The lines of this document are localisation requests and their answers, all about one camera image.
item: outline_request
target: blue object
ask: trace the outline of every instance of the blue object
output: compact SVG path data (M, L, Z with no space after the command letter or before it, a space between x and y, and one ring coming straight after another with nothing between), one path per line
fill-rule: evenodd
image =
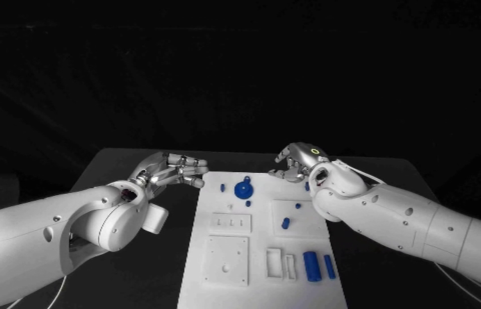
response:
M290 222L289 217L285 217L285 218L283 218L283 225L282 225L282 227L283 227L285 229L289 228L289 222Z
M325 261L325 267L328 268L329 278L335 279L335 273L334 273L332 261L329 255L324 255L324 261Z
M318 255L313 251L308 251L303 253L303 264L306 266L308 281L311 283L316 283L322 280L322 278L319 271Z
M240 199L248 199L250 196L253 195L254 188L253 188L253 185L250 184L248 176L244 177L244 182L240 182L235 184L234 193L235 193L237 198L240 198Z

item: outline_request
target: robotic hand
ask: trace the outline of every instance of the robotic hand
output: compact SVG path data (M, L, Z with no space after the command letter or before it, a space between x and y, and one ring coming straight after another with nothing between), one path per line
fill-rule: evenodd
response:
M448 266L481 281L481 221L402 190L326 156L316 146L292 143L276 157L287 171L269 174L292 183L309 179L316 212L393 250ZM370 185L357 174L374 179Z
M169 184L204 187L195 175L208 172L207 165L205 160L159 152L126 181L1 209L0 306L72 273L92 257L121 250L140 228L159 234L169 212L149 200Z

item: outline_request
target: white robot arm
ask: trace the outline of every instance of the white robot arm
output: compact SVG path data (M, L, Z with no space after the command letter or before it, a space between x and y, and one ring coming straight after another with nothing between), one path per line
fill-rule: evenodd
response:
M309 176L316 212L393 250L430 260L481 281L481 221L351 168L302 142L290 144L276 161L289 170L270 175L298 183ZM364 182L358 173L377 180Z
M156 153L126 181L0 210L0 306L118 251L140 229L159 234L168 210L149 203L168 184L201 188L207 161Z

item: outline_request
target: black table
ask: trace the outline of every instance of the black table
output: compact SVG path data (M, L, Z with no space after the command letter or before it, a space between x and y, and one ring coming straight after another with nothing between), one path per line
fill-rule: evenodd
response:
M276 154L169 151L208 160L211 171L267 172L285 169ZM95 156L72 192L126 179L134 166L156 150L104 149ZM436 201L415 166L400 159L339 157L390 185ZM56 308L176 308L198 190L170 185L152 201L169 210L160 234L140 230L118 252L84 263L66 277ZM332 250L350 308L472 308L478 306L432 262L384 248L344 223L328 222ZM45 308L62 279L25 297L16 309Z

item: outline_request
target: blue knob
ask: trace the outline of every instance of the blue knob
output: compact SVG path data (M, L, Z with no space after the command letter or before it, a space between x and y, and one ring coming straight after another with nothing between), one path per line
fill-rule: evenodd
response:
M283 225L282 225L283 229L289 228L289 222L290 222L289 217L285 217L283 218Z
M237 198L248 199L254 193L253 185L250 184L250 177L246 176L244 181L235 184L234 193Z

